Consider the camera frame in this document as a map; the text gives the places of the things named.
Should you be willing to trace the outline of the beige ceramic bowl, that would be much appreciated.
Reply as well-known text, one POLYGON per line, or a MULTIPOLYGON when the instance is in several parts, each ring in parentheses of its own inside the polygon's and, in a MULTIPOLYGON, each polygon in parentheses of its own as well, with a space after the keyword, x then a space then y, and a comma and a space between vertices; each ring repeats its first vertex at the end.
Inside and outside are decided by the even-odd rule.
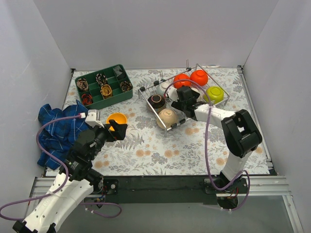
MULTIPOLYGON (((158 116, 163 121, 166 128, 170 128, 171 125, 178 122, 177 114, 171 109, 163 109, 161 112, 159 112, 158 116)), ((160 128, 165 129, 159 119, 157 119, 156 122, 160 128)))

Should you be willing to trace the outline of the yellow bowl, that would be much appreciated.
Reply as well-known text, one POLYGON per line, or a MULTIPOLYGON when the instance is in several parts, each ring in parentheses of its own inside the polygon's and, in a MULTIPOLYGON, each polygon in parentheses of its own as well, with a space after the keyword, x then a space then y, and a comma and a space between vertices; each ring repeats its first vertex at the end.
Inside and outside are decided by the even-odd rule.
POLYGON ((112 113, 107 119, 106 123, 109 124, 110 120, 114 120, 118 124, 127 124, 127 117, 123 113, 112 113))

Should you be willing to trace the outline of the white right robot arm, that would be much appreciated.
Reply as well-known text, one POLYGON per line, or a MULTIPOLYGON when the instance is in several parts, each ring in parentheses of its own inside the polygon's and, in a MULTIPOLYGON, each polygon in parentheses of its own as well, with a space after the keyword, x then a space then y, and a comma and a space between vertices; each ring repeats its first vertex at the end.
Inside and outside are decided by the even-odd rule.
POLYGON ((237 179, 244 172, 249 156, 262 143, 262 135, 250 113, 245 109, 237 112, 227 111, 214 107, 212 103, 198 101, 199 93, 188 86, 178 89, 169 87, 165 96, 173 101, 173 108, 182 111, 188 118, 205 122, 206 133, 210 124, 223 130, 229 156, 221 170, 219 186, 213 181, 210 173, 205 143, 207 172, 214 189, 226 193, 233 192, 238 186, 237 179))

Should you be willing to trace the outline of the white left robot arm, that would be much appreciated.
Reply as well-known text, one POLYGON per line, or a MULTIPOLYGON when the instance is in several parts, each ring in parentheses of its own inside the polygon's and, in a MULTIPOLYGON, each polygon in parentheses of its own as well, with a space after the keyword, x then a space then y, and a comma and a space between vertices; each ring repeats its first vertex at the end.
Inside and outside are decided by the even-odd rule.
POLYGON ((17 220, 17 233, 55 233, 69 214, 90 194, 107 191, 104 177, 92 168, 92 161, 106 142, 125 138, 127 124, 110 120, 96 123, 82 131, 68 152, 66 168, 59 171, 47 196, 40 199, 35 209, 24 219, 17 220))

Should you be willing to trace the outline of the brown patterned white bowl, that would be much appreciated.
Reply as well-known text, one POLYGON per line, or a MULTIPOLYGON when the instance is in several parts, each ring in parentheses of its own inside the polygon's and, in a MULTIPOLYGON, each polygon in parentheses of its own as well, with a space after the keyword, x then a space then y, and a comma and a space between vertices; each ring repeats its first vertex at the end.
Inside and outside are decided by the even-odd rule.
POLYGON ((196 101, 200 100, 200 91, 197 88, 191 87, 192 95, 196 98, 196 101))

